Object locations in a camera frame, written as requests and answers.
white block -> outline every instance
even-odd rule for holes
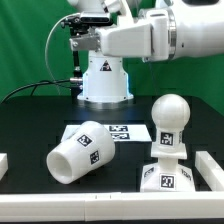
[[[224,194],[153,192],[122,194],[123,220],[224,218]]]
[[[85,203],[86,221],[122,220],[121,193],[89,194]]]
[[[7,170],[8,170],[7,154],[1,153],[0,154],[0,180],[5,175]]]
[[[0,195],[0,222],[84,221],[85,194]]]
[[[224,191],[224,171],[208,152],[196,152],[195,166],[212,191]]]
[[[224,218],[223,207],[220,192],[0,195],[0,222]]]

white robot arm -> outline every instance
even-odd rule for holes
[[[224,0],[157,0],[133,18],[130,8],[140,1],[68,0],[79,12],[64,21],[71,49],[89,51],[81,104],[116,108],[132,101],[123,57],[147,62],[224,53]]]
[[[126,0],[103,1],[105,12],[117,10],[121,15],[116,27],[95,30],[92,38],[96,50],[105,56],[143,57],[148,61],[223,53],[224,1],[211,2],[199,6],[184,0],[157,0],[155,8],[142,9],[133,19]]]

green screen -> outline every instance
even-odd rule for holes
[[[153,5],[154,1],[143,0],[140,7]],[[20,86],[52,80],[45,66],[46,40],[54,24],[74,9],[66,0],[1,0],[0,11],[0,98],[3,99]],[[56,80],[73,75],[68,39],[69,30],[59,26],[50,42],[49,64]],[[80,63],[85,71],[87,52],[80,54]],[[224,55],[150,64],[140,58],[124,59],[124,68],[129,73],[130,91],[135,95],[197,96],[224,114]],[[39,87],[35,92],[35,95],[57,94],[54,86]],[[69,95],[70,91],[62,88],[61,94]]]

black table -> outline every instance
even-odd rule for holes
[[[8,154],[9,164],[0,182],[0,193],[139,192],[143,165],[156,162],[150,157],[151,143],[117,142],[116,154],[110,163],[69,185],[58,183],[50,175],[46,157],[59,144],[66,125],[88,120],[101,124],[146,124],[155,140],[151,108],[156,99],[136,97],[133,105],[101,111],[73,104],[67,96],[8,100],[0,106],[0,152]],[[208,191],[209,187],[194,167],[195,152],[208,151],[223,167],[224,117],[196,97],[185,99],[191,108],[191,118],[183,136],[188,160],[180,163],[192,169],[196,190]],[[191,223],[191,220],[182,220],[185,222]]]

overturned cup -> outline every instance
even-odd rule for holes
[[[48,154],[47,167],[58,182],[69,184],[110,162],[114,154],[110,132],[97,122],[87,121]]]

